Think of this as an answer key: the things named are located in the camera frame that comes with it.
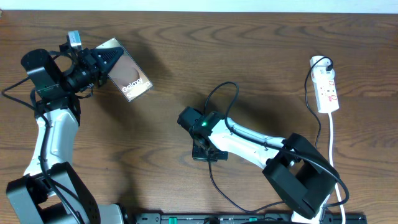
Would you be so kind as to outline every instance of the wood grain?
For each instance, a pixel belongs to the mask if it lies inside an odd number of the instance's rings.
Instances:
[[[231,117],[267,134],[315,140],[317,123],[303,99],[308,60],[335,61],[340,110],[335,165],[348,186],[348,212],[369,223],[398,219],[398,17],[372,14],[6,11],[0,19],[0,87],[26,73],[24,54],[57,50],[69,30],[84,47],[117,37],[154,83],[132,103],[111,83],[81,102],[73,166],[98,203],[163,212],[233,212],[213,188],[207,164],[191,158],[192,140],[176,123],[186,106],[202,108],[217,84],[240,85]],[[312,84],[309,98],[314,107]],[[29,99],[27,83],[12,94]],[[224,111],[233,88],[220,90]],[[37,127],[31,111],[0,99],[0,223],[17,217],[5,194],[31,159]],[[327,156],[328,119],[318,145]],[[254,165],[230,155],[216,182],[247,209],[280,200]],[[281,205],[275,209],[288,209]]]

